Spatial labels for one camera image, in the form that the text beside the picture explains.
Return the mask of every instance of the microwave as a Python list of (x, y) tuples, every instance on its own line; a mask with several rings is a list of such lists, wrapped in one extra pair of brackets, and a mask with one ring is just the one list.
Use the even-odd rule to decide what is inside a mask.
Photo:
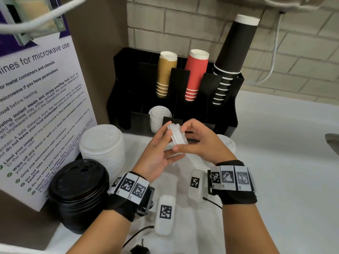
[[(7, 24), (28, 22), (58, 7), (57, 0), (0, 0), (0, 12)], [(30, 32), (13, 35), (18, 45), (25, 46), (30, 40), (65, 30), (65, 22), (60, 16)]]

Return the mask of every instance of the black cable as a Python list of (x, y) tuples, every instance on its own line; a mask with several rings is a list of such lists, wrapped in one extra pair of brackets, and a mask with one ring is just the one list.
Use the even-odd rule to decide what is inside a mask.
[(218, 204), (216, 204), (215, 202), (213, 201), (210, 201), (209, 199), (205, 198), (205, 197), (202, 197), (204, 200), (206, 201), (209, 201), (210, 203), (213, 203), (214, 205), (218, 206), (220, 209), (222, 209), (222, 206), (219, 206)]
[(135, 236), (138, 235), (138, 233), (142, 232), (143, 230), (146, 230), (148, 228), (154, 228), (154, 226), (146, 226), (143, 229), (140, 229), (139, 231), (137, 231), (131, 238), (129, 238), (129, 240), (124, 244), (124, 246), (122, 248), (124, 248)]

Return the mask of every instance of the cable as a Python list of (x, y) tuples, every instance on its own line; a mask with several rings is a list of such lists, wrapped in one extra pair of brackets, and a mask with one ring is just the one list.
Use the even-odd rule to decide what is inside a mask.
[(284, 16), (284, 14), (285, 14), (284, 12), (280, 12), (280, 16), (279, 16), (279, 19), (278, 19), (277, 30), (276, 30), (275, 40), (274, 40), (272, 63), (271, 63), (271, 68), (269, 70), (269, 74), (263, 80), (255, 82), (254, 85), (257, 85), (257, 84), (260, 84), (260, 83), (266, 81), (272, 75), (272, 73), (273, 73), (274, 64), (275, 64), (275, 58), (276, 58), (277, 49), (278, 49), (278, 39), (279, 39), (280, 24), (281, 24), (281, 20), (282, 20), (282, 17)]
[(206, 201), (209, 201), (210, 203), (213, 203), (214, 205), (218, 206), (220, 209), (222, 209), (222, 206), (219, 206), (218, 204), (216, 204), (215, 202), (213, 201), (210, 201), (209, 199), (205, 198), (205, 197), (202, 197), (204, 200)]
[(139, 233), (141, 233), (143, 230), (146, 230), (148, 228), (154, 228), (154, 226), (146, 226), (143, 229), (140, 229), (139, 231), (137, 231), (131, 238), (129, 238), (129, 240), (124, 244), (124, 246), (122, 248), (124, 248), (135, 236), (137, 236)]
[(72, 0), (56, 8), (55, 10), (52, 10), (49, 13), (46, 13), (29, 22), (18, 23), (14, 25), (0, 24), (0, 34), (22, 34), (22, 33), (32, 31), (33, 29), (36, 29), (42, 26), (46, 22), (56, 19), (57, 17), (60, 17), (62, 14), (70, 11), (71, 9), (74, 9), (75, 7), (84, 3), (85, 1), (86, 0)]

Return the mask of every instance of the wristband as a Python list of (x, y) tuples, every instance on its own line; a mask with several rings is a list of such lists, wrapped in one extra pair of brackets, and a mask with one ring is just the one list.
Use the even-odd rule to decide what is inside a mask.
[(218, 195), (223, 205), (257, 202), (253, 176), (241, 161), (218, 163), (208, 171), (208, 183), (209, 194)]
[(154, 194), (154, 188), (149, 182), (135, 172), (129, 172), (117, 177), (108, 191), (105, 210), (115, 210), (129, 221), (133, 222), (136, 214), (148, 214)]

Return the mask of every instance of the white cable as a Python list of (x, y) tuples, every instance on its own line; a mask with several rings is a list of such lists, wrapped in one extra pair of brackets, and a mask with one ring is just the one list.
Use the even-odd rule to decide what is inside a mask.
[(277, 30), (276, 30), (276, 35), (275, 35), (275, 40), (274, 40), (274, 48), (273, 48), (273, 55), (272, 55), (272, 63), (271, 63), (271, 68), (269, 70), (269, 74), (263, 79), (255, 83), (249, 83), (248, 85), (257, 85), (261, 84), (262, 82), (266, 81), (273, 73), (274, 70), (274, 64), (275, 64), (275, 58), (277, 54), (277, 49), (278, 49), (278, 39), (279, 39), (279, 30), (280, 30), (280, 24), (281, 24), (281, 19), (284, 13), (281, 13), (278, 19), (278, 24), (277, 24)]
[(74, 9), (86, 0), (72, 0), (49, 13), (46, 13), (38, 18), (35, 18), (29, 22), (18, 23), (14, 25), (0, 24), (0, 34), (21, 34), (32, 31), (46, 22), (60, 17), (62, 14)]

